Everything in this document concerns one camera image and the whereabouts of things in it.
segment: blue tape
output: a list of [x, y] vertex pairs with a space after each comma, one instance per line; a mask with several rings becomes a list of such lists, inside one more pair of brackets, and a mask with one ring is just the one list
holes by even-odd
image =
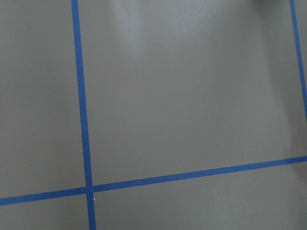
[[298, 70], [299, 70], [299, 76], [301, 79], [301, 87], [302, 87], [302, 94], [303, 94], [303, 101], [304, 101], [304, 108], [305, 108], [305, 117], [307, 121], [307, 92], [306, 92], [303, 59], [302, 59], [302, 53], [301, 53], [301, 45], [299, 42], [298, 26], [297, 26], [297, 20], [296, 20], [295, 0], [290, 0], [290, 8], [291, 8], [291, 16], [292, 16], [293, 33], [294, 33], [294, 39], [295, 39]]
[[[224, 167], [224, 168], [209, 169], [209, 170], [196, 171], [196, 172], [186, 172], [186, 173], [166, 175], [166, 176], [157, 176], [157, 177], [144, 178], [144, 179], [139, 179], [139, 180], [94, 185], [93, 191], [97, 193], [97, 192], [110, 191], [110, 190], [116, 190], [116, 189], [122, 189], [122, 188], [149, 185], [149, 184], [158, 184], [158, 183], [165, 183], [165, 182], [171, 182], [171, 181], [193, 179], [193, 178], [198, 178], [198, 177], [214, 176], [214, 175], [220, 175], [220, 174], [226, 174], [226, 173], [236, 173], [236, 172], [241, 172], [241, 171], [270, 168], [270, 167], [276, 167], [276, 166], [282, 166], [282, 165], [288, 165], [288, 164], [302, 163], [306, 161], [307, 161], [307, 156], [304, 156], [304, 157], [288, 158], [288, 159], [276, 160], [276, 161], [267, 161], [267, 162], [253, 163], [253, 164], [229, 166], [229, 167]], [[12, 205], [12, 204], [18, 204], [18, 203], [24, 203], [24, 202], [32, 202], [32, 201], [38, 201], [38, 200], [60, 198], [60, 197], [65, 197], [65, 196], [82, 195], [86, 193], [87, 193], [86, 188], [82, 187], [82, 188], [67, 189], [67, 190], [48, 192], [48, 193], [14, 196], [14, 197], [8, 197], [8, 198], [1, 198], [0, 206]]]
[[8, 198], [1, 198], [0, 206], [13, 205], [25, 202], [38, 201], [38, 200], [48, 200], [48, 199], [66, 197], [66, 196], [76, 196], [85, 193], [86, 193], [85, 187], [82, 187], [82, 188], [73, 188], [73, 189], [66, 189], [66, 190], [47, 192], [47, 193], [13, 196]]
[[306, 161], [307, 161], [307, 156], [304, 156], [304, 157], [289, 158], [289, 159], [284, 159], [284, 160], [229, 166], [229, 167], [224, 167], [224, 168], [209, 169], [209, 170], [196, 171], [196, 172], [186, 172], [186, 173], [173, 174], [173, 175], [167, 175], [167, 176], [150, 177], [150, 178], [144, 178], [144, 179], [132, 180], [132, 181], [123, 181], [123, 182], [110, 183], [110, 184], [94, 185], [94, 192], [97, 193], [97, 192], [103, 192], [103, 191], [109, 191], [109, 190], [149, 185], [149, 184], [158, 184], [158, 183], [165, 183], [165, 182], [170, 182], [170, 181], [179, 181], [179, 180], [220, 175], [220, 174], [226, 174], [226, 173], [235, 173], [235, 172], [276, 167], [276, 166], [294, 164], [294, 163], [300, 163], [300, 162], [306, 162]]
[[81, 120], [87, 214], [88, 214], [89, 229], [96, 230], [78, 0], [71, 0], [71, 11], [72, 11], [73, 35], [75, 43], [77, 80], [78, 80], [78, 95], [79, 95], [79, 108], [80, 108], [80, 120]]

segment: blue line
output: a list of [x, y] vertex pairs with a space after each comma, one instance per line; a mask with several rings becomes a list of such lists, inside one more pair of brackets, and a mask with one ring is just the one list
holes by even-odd
[[90, 142], [89, 142], [88, 124], [87, 124], [86, 97], [85, 97], [85, 85], [84, 85], [84, 72], [83, 72], [83, 58], [82, 58], [78, 0], [71, 0], [71, 11], [72, 11], [73, 34], [74, 34], [74, 43], [75, 43], [77, 80], [78, 80], [78, 94], [79, 94], [79, 108], [80, 108], [80, 120], [81, 120], [87, 214], [88, 214], [89, 229], [96, 230], [91, 154], [90, 154]]
[[270, 168], [270, 167], [276, 167], [276, 166], [294, 164], [294, 163], [300, 163], [300, 162], [306, 162], [306, 161], [307, 161], [307, 156], [304, 156], [304, 157], [289, 158], [289, 159], [284, 159], [284, 160], [229, 166], [229, 167], [224, 167], [224, 168], [209, 169], [209, 170], [196, 171], [196, 172], [186, 172], [186, 173], [173, 174], [173, 175], [167, 175], [167, 176], [150, 177], [150, 178], [144, 178], [144, 179], [132, 180], [132, 181], [123, 181], [123, 182], [110, 183], [110, 184], [94, 185], [94, 192], [97, 193], [97, 192], [110, 191], [110, 190], [116, 190], [116, 189], [122, 189], [122, 188], [149, 185], [149, 184], [158, 184], [158, 183], [165, 183], [165, 182], [170, 182], [170, 181], [179, 181], [179, 180], [186, 180], [186, 179], [192, 179], [192, 178], [198, 178], [198, 177], [213, 176], [213, 175], [220, 175], [220, 174], [226, 174], [226, 173], [235, 173], [235, 172], [262, 169], [262, 168]]
[[32, 202], [38, 200], [48, 200], [66, 196], [76, 196], [85, 194], [85, 187], [82, 188], [73, 188], [73, 189], [66, 189], [61, 191], [54, 191], [54, 192], [47, 192], [47, 193], [38, 193], [38, 194], [31, 194], [31, 195], [20, 195], [20, 196], [13, 196], [8, 198], [1, 198], [0, 199], [0, 206], [3, 205], [13, 205], [25, 202]]
[[[277, 166], [288, 165], [288, 164], [302, 163], [306, 161], [307, 161], [307, 156], [288, 158], [288, 159], [276, 160], [276, 161], [253, 163], [253, 164], [243, 164], [243, 165], [229, 166], [229, 167], [218, 168], [218, 169], [209, 169], [209, 170], [196, 171], [196, 172], [186, 172], [186, 173], [179, 173], [179, 174], [173, 174], [173, 175], [144, 178], [144, 179], [132, 180], [132, 181], [123, 181], [123, 182], [116, 182], [116, 183], [110, 183], [110, 184], [94, 185], [93, 190], [95, 193], [98, 193], [98, 192], [103, 192], [103, 191], [143, 186], [143, 185], [149, 185], [149, 184], [158, 184], [158, 183], [186, 180], [186, 179], [192, 179], [192, 178], [198, 178], [198, 177], [214, 176], [214, 175], [220, 175], [220, 174], [226, 174], [226, 173], [236, 173], [236, 172], [242, 172], [242, 171], [248, 171], [248, 170], [277, 167]], [[87, 193], [86, 188], [82, 187], [82, 188], [73, 188], [73, 189], [67, 189], [67, 190], [61, 190], [61, 191], [55, 191], [55, 192], [7, 197], [7, 198], [0, 199], [0, 206], [12, 205], [12, 204], [18, 204], [18, 203], [24, 203], [24, 202], [32, 202], [32, 201], [38, 201], [38, 200], [60, 198], [60, 197], [65, 197], [65, 196], [82, 195], [86, 193]]]
[[302, 59], [302, 53], [301, 53], [301, 45], [300, 45], [300, 42], [299, 42], [298, 26], [297, 26], [297, 20], [296, 20], [295, 0], [290, 0], [290, 7], [291, 7], [293, 33], [294, 33], [294, 38], [295, 38], [298, 70], [299, 70], [299, 76], [300, 76], [300, 79], [301, 79], [301, 86], [302, 86], [302, 94], [303, 94], [303, 101], [304, 101], [304, 108], [305, 108], [305, 117], [306, 117], [306, 121], [307, 121], [307, 92], [306, 92], [303, 59]]

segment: floor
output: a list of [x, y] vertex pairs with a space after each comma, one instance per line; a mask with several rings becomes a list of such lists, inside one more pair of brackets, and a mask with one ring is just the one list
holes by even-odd
[[0, 229], [305, 230], [306, 11], [3, 0]]

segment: blue tape line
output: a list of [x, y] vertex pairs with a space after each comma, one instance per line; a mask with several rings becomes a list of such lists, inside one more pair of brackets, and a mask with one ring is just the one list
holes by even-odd
[[224, 167], [224, 168], [209, 169], [209, 170], [196, 171], [196, 172], [186, 172], [186, 173], [173, 174], [173, 175], [167, 175], [167, 176], [150, 177], [150, 178], [144, 178], [144, 179], [132, 180], [132, 181], [123, 181], [123, 182], [110, 183], [110, 184], [94, 185], [94, 192], [97, 193], [97, 192], [103, 192], [103, 191], [109, 191], [109, 190], [149, 185], [149, 184], [158, 184], [158, 183], [165, 183], [165, 182], [170, 182], [170, 181], [179, 181], [179, 180], [220, 175], [220, 174], [226, 174], [226, 173], [235, 173], [235, 172], [276, 167], [276, 166], [294, 164], [294, 163], [300, 163], [300, 162], [306, 162], [306, 161], [307, 161], [307, 156], [304, 156], [304, 157], [289, 158], [289, 159], [284, 159], [284, 160], [229, 166], [229, 167]]
[[38, 200], [48, 200], [48, 199], [66, 197], [66, 196], [76, 196], [76, 195], [85, 194], [85, 192], [86, 192], [85, 187], [82, 187], [82, 188], [73, 188], [73, 189], [66, 189], [66, 190], [47, 192], [47, 193], [13, 196], [8, 198], [1, 198], [0, 206], [13, 205], [25, 202], [38, 201]]
[[[284, 160], [229, 166], [229, 167], [218, 168], [218, 169], [209, 169], [209, 170], [196, 171], [196, 172], [186, 172], [186, 173], [180, 173], [180, 174], [144, 178], [144, 179], [132, 180], [132, 181], [123, 181], [123, 182], [110, 183], [110, 184], [94, 185], [93, 190], [95, 193], [98, 193], [98, 192], [103, 192], [103, 191], [143, 186], [143, 185], [149, 185], [149, 184], [158, 184], [158, 183], [186, 180], [186, 179], [192, 179], [192, 178], [198, 178], [198, 177], [214, 176], [214, 175], [226, 174], [226, 173], [236, 173], [236, 172], [241, 172], [241, 171], [256, 170], [256, 169], [262, 169], [262, 168], [270, 168], [270, 167], [276, 167], [276, 166], [282, 166], [282, 165], [288, 165], [288, 164], [302, 163], [306, 161], [307, 161], [307, 156], [304, 156], [304, 157], [288, 158]], [[86, 194], [86, 192], [87, 192], [86, 188], [82, 187], [82, 188], [67, 189], [67, 190], [48, 192], [48, 193], [39, 193], [39, 194], [32, 194], [32, 195], [21, 195], [21, 196], [14, 196], [14, 197], [8, 197], [8, 198], [1, 198], [0, 206], [12, 205], [12, 204], [18, 204], [18, 203], [24, 203], [24, 202], [32, 202], [32, 201], [38, 201], [38, 200], [60, 198], [60, 197], [65, 197], [65, 196], [82, 195], [82, 194]]]
[[293, 33], [294, 33], [294, 38], [295, 38], [295, 47], [296, 47], [298, 70], [299, 70], [299, 76], [300, 76], [300, 79], [301, 79], [301, 86], [302, 86], [302, 94], [303, 94], [303, 101], [304, 101], [304, 108], [305, 108], [305, 117], [306, 117], [306, 121], [307, 121], [307, 92], [306, 92], [303, 59], [302, 59], [302, 53], [301, 53], [301, 45], [300, 45], [300, 42], [299, 42], [298, 26], [297, 26], [297, 20], [296, 20], [295, 0], [290, 0], [290, 7], [291, 7]]
[[83, 163], [84, 163], [84, 174], [85, 174], [85, 189], [86, 189], [88, 222], [89, 222], [89, 229], [96, 230], [91, 154], [90, 154], [90, 142], [89, 142], [88, 124], [87, 124], [86, 97], [85, 97], [85, 85], [84, 85], [83, 57], [82, 57], [82, 44], [81, 44], [78, 0], [71, 0], [71, 11], [72, 11], [73, 35], [74, 35], [75, 55], [76, 55], [76, 68], [77, 68], [77, 80], [78, 80], [78, 94], [79, 94], [79, 108], [80, 108], [80, 120], [81, 120], [81, 134], [82, 134]]

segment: gray surface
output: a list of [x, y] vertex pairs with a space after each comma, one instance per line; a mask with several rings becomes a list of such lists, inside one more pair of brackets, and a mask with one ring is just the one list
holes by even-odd
[[2, 230], [86, 230], [86, 197], [60, 199], [0, 207]]
[[306, 154], [289, 1], [82, 0], [80, 15], [94, 184]]
[[307, 74], [307, 23], [306, 23], [306, 11], [307, 4], [304, 0], [295, 1], [297, 24], [299, 30], [299, 38], [304, 62], [305, 75]]
[[103, 192], [95, 199], [99, 230], [307, 228], [305, 163]]
[[0, 197], [84, 186], [70, 1], [2, 0]]
[[[79, 2], [94, 184], [306, 155], [289, 1]], [[70, 1], [0, 19], [0, 198], [84, 186]], [[306, 182], [301, 163], [97, 193], [97, 229], [305, 230]], [[88, 229], [85, 196], [2, 206], [0, 229]]]

